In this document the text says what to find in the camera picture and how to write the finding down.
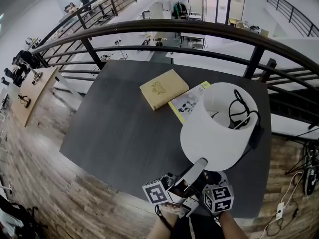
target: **person's leg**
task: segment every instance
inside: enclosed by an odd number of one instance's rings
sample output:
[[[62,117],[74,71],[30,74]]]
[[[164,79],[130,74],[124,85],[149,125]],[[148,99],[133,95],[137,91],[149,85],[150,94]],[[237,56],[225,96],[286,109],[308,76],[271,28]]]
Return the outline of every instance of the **person's leg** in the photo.
[[[183,217],[177,220],[170,239],[191,239],[189,218]]]
[[[224,239],[223,229],[216,223],[211,216],[202,216],[198,214],[190,215],[190,221],[193,226],[194,234],[197,238]]]

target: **power strip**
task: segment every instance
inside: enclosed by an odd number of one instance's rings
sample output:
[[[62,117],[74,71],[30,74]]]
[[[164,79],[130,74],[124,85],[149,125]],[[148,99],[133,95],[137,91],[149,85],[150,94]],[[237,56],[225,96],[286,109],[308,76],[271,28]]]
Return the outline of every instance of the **power strip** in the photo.
[[[284,206],[285,206],[284,202],[281,202],[281,203],[278,204],[278,206],[277,206],[277,214],[276,214],[276,221],[283,217]]]

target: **black cable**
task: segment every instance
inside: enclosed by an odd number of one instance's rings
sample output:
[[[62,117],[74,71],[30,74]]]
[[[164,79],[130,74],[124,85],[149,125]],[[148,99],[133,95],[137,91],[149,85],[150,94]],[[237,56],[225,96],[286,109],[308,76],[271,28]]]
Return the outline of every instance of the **black cable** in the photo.
[[[236,129],[240,129],[240,128],[242,128],[243,126],[246,126],[246,125],[249,123],[249,120],[250,120],[249,115],[252,114],[252,113],[255,113],[255,114],[258,116],[258,120],[257,120],[257,121],[258,121],[258,125],[260,125],[260,124],[261,124],[261,117],[260,117],[259,112],[257,112],[257,111],[250,111],[250,110],[249,110],[249,108],[248,108],[246,102],[244,101],[244,99],[242,98],[242,96],[240,95],[240,93],[238,92],[238,90],[236,90],[236,89],[234,90],[234,95],[235,95],[235,98],[236,98],[236,99],[231,102],[231,104],[230,104],[230,106],[229,106],[229,108],[228,108],[228,116],[229,116],[229,118],[230,118],[230,121],[233,123],[234,127],[240,125],[240,126],[238,126],[238,127],[236,128]],[[236,103],[236,102],[239,102],[240,104],[242,104],[242,106],[244,107],[245,110],[244,110],[243,112],[240,112],[240,113],[230,114],[230,109],[231,109],[232,105],[233,105],[234,103]],[[246,118],[244,121],[241,121],[241,120],[239,120],[239,121],[234,121],[234,120],[232,119],[233,116],[242,115],[242,114],[244,114],[244,113],[247,113],[247,118]]]
[[[60,235],[59,231],[58,231],[58,226],[61,227],[67,234],[70,238],[74,239],[69,233],[67,230],[65,230],[65,228],[63,226],[61,226],[60,224],[55,224],[55,230],[57,232],[57,234],[61,237],[61,238],[64,238],[63,236]]]
[[[172,232],[173,228],[171,227],[171,225],[167,222],[167,220],[164,218],[164,216],[160,212],[159,205],[155,205],[155,213],[160,218],[160,220],[164,223],[164,225],[169,229],[169,231]]]

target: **white lampshade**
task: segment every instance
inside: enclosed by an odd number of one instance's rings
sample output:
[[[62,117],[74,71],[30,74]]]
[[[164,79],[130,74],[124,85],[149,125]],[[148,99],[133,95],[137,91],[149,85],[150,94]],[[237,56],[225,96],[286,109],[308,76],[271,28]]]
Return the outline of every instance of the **white lampshade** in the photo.
[[[250,115],[247,125],[240,129],[230,129],[227,121],[228,109],[236,100],[234,90],[242,96],[250,111],[258,111],[254,99],[242,88],[230,83],[215,83],[207,88],[184,123],[180,132],[180,143],[186,157],[195,163],[205,158],[205,170],[223,171],[232,167],[242,156],[258,116]],[[245,109],[235,102],[230,113],[236,114]],[[219,112],[222,116],[212,116]],[[234,121],[245,120],[247,113],[234,116]]]

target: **wooden floor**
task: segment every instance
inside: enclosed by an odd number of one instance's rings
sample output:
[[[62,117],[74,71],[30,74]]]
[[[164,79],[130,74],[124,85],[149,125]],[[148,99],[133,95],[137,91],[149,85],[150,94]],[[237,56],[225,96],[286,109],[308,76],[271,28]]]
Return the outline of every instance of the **wooden floor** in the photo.
[[[0,173],[5,174],[2,179],[6,185],[9,181],[13,184],[13,199],[25,207],[39,207],[36,219],[49,226],[48,238],[145,238],[156,218],[152,206],[97,180],[59,153],[74,113],[74,109],[50,94],[27,128],[8,113],[1,123]],[[292,177],[285,176],[285,171],[298,160],[301,148],[297,143],[273,138],[271,168],[260,213],[255,219],[237,219],[249,238],[258,239],[276,213]],[[319,227],[319,193],[305,197],[301,183],[286,208],[283,226],[291,220],[297,205],[300,213],[275,238],[314,237]],[[269,233],[277,231],[277,223],[272,223]]]

